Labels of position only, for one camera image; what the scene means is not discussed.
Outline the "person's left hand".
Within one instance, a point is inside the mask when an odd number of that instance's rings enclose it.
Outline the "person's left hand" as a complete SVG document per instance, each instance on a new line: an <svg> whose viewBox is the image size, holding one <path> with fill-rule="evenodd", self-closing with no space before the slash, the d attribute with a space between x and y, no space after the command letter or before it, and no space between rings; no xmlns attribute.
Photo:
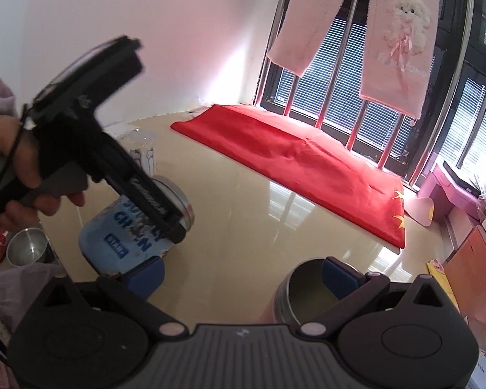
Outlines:
<svg viewBox="0 0 486 389"><path fill-rule="evenodd" d="M16 117L0 115L0 156L9 155L19 129L20 121ZM31 189L40 186L42 181L39 176L37 151L37 141L30 135L22 135L13 159L16 176ZM17 232L23 228L37 227L39 213L51 217L60 207L61 198L46 193L38 196L31 206L11 200L0 215L0 228Z"/></svg>

